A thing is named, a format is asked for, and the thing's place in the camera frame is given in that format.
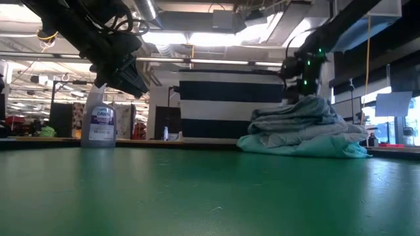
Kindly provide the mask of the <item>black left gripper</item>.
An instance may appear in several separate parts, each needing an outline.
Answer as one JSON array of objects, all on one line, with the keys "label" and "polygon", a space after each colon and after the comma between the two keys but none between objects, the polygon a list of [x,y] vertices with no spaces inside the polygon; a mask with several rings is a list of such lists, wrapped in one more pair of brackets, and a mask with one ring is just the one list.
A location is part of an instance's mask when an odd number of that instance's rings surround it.
[{"label": "black left gripper", "polygon": [[148,92],[136,68],[137,58],[133,56],[141,46],[134,35],[95,33],[87,51],[87,58],[96,69],[94,84],[97,87],[107,85],[135,97]]}]

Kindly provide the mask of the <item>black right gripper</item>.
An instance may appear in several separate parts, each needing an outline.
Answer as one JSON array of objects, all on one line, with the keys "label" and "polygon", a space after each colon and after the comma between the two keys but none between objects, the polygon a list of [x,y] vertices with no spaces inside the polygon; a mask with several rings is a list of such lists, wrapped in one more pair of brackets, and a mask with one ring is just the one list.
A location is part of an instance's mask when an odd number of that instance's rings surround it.
[{"label": "black right gripper", "polygon": [[285,97],[288,100],[299,100],[308,95],[317,95],[321,86],[321,68],[328,61],[322,49],[313,51],[297,51],[288,55],[279,71],[279,78],[283,81]]}]

